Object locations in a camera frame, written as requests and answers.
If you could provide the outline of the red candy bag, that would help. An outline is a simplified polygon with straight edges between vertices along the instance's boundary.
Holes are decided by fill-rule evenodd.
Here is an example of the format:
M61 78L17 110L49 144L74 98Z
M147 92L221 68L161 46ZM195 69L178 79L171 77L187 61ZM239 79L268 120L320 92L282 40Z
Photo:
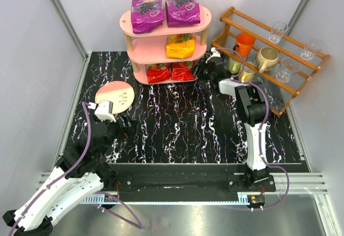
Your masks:
M169 63L156 63L146 66L146 75L149 84L160 83L171 78Z
M175 81L191 81L196 77L194 71L197 61L182 61L171 63L171 79Z

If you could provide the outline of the orange candy bag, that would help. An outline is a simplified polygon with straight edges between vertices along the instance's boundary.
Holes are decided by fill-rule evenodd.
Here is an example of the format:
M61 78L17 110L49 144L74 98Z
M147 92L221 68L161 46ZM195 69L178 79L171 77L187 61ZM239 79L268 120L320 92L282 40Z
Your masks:
M194 33L170 34L167 36L166 57L185 59L193 55L196 45Z

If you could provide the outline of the purple candy bag front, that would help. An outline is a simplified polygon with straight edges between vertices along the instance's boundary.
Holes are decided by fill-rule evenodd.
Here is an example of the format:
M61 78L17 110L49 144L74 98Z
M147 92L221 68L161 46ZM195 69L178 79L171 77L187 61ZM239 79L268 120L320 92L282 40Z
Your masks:
M198 0L166 0L165 6L169 27L200 24Z

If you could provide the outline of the purple candy bag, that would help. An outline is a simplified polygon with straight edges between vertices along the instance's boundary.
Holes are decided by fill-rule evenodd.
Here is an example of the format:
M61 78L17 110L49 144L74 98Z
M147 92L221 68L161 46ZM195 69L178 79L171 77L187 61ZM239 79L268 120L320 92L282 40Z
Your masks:
M149 33L165 21L162 0L132 0L131 24L133 33Z
M165 6L169 27L200 24L198 0L166 0Z

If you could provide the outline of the purple candy bag back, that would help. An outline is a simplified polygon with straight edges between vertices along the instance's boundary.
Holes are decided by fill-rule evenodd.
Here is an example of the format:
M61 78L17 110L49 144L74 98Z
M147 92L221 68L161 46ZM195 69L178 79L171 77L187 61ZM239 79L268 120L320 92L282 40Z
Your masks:
M132 0L131 24L133 33L149 33L165 21L162 0Z

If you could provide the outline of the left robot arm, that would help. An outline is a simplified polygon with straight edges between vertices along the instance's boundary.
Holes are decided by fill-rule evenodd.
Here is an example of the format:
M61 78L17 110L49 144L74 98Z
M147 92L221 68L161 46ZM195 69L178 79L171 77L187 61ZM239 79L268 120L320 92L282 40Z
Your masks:
M48 179L19 209L3 214L10 235L50 235L59 220L89 196L119 191L118 173L106 161L117 139L137 132L137 121L87 117L85 130L58 159Z

